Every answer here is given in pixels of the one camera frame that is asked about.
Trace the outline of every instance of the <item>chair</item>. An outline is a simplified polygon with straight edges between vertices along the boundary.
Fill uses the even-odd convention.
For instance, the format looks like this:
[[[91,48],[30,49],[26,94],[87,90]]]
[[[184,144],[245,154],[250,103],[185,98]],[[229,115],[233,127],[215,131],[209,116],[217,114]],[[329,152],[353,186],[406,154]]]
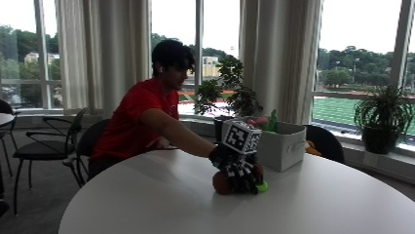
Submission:
[[[14,157],[20,159],[19,169],[18,169],[18,176],[15,182],[15,215],[18,215],[18,188],[19,188],[19,178],[22,174],[24,160],[30,160],[28,164],[28,187],[32,189],[31,183],[31,165],[32,161],[54,161],[54,160],[66,160],[71,154],[76,152],[78,147],[78,135],[82,130],[82,119],[84,113],[87,112],[88,107],[84,108],[71,124],[68,132],[66,134],[60,133],[51,133],[51,132],[39,132],[39,131],[28,131],[26,135],[35,140],[35,142],[24,145],[20,147]],[[44,136],[44,137],[54,137],[52,140],[43,140],[35,138],[35,136]],[[76,174],[75,168],[72,168],[72,173],[76,177],[78,184],[79,184],[79,177]]]
[[[0,201],[0,217],[10,210],[10,204],[4,201]]]
[[[14,119],[12,123],[0,129],[0,139],[2,139],[2,144],[3,144],[4,156],[6,156],[7,163],[8,163],[10,174],[11,174],[11,177],[14,177],[14,171],[11,168],[10,155],[8,155],[8,150],[7,150],[7,146],[6,146],[6,142],[4,142],[4,137],[7,135],[11,136],[12,142],[15,145],[15,150],[18,150],[16,141],[15,141],[15,137],[14,137],[14,129],[15,129],[15,125],[16,125],[18,114],[20,112],[16,112],[14,110],[11,104],[6,100],[0,99],[0,113],[15,115],[15,119]]]
[[[101,120],[100,122],[95,123],[83,133],[79,143],[78,143],[78,157],[76,159],[68,160],[68,164],[72,164],[74,161],[78,161],[78,178],[82,185],[85,185],[85,180],[82,175],[80,165],[83,166],[85,172],[88,173],[88,169],[82,161],[82,156],[89,157],[92,155],[92,150],[96,144],[97,139],[100,138],[104,130],[109,124],[109,119]]]
[[[322,156],[345,164],[342,146],[337,136],[322,127],[314,125],[305,125],[305,127],[306,139],[312,140],[316,149],[322,153]]]
[[[66,124],[72,124],[74,122],[67,120],[67,119],[63,119],[60,117],[51,117],[51,116],[46,116],[43,117],[42,121],[54,129],[56,130],[60,134],[66,135],[67,133],[64,133],[58,127],[56,125],[54,125],[52,123],[58,123],[58,122],[62,122],[62,123],[66,123]],[[64,159],[63,161],[63,164],[64,166],[70,167],[72,171],[76,170],[76,167],[75,167],[75,160],[78,159],[78,156],[75,156],[74,154],[68,156],[67,159]],[[82,180],[79,180],[79,177],[76,176],[76,180],[78,180],[78,185],[79,187],[83,186],[83,183],[82,183]]]

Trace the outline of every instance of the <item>plant pot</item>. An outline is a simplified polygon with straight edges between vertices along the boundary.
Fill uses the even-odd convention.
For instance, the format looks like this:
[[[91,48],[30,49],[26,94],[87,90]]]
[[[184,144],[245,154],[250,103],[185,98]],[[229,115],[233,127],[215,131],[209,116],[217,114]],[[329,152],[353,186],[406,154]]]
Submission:
[[[365,149],[377,154],[389,154],[395,148],[399,133],[379,128],[365,127],[362,140]]]
[[[221,115],[219,117],[213,118],[213,123],[216,124],[216,139],[217,142],[223,141],[223,127],[224,127],[224,122],[233,119],[233,116],[225,116]]]

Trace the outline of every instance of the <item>red shirt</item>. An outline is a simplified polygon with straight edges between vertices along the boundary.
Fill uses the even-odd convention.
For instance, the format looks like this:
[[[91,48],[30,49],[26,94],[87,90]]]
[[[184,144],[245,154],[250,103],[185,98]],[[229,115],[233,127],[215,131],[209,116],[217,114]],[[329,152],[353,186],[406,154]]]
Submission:
[[[97,140],[89,161],[100,158],[123,161],[149,151],[151,148],[145,146],[159,135],[140,123],[140,116],[145,110],[157,108],[180,119],[179,104],[179,92],[171,91],[165,96],[155,78],[139,82],[123,98],[111,123]]]

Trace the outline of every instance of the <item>building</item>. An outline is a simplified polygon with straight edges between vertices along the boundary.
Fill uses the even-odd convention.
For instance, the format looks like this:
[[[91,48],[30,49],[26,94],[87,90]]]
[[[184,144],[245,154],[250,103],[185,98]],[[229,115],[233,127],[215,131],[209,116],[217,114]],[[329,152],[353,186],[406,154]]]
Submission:
[[[219,57],[203,57],[203,75],[209,77],[220,76]]]
[[[52,61],[55,59],[60,59],[60,55],[59,54],[48,54],[48,64],[52,64]],[[26,62],[32,62],[32,61],[38,61],[39,60],[39,53],[38,52],[31,52],[26,55]]]

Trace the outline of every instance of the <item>short sleeve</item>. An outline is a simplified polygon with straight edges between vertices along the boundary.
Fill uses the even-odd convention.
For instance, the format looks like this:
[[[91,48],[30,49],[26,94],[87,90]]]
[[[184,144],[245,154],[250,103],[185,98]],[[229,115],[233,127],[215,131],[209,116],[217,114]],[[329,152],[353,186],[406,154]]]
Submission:
[[[125,95],[123,107],[129,118],[139,121],[144,111],[152,108],[163,109],[163,103],[153,92],[147,89],[135,89]]]

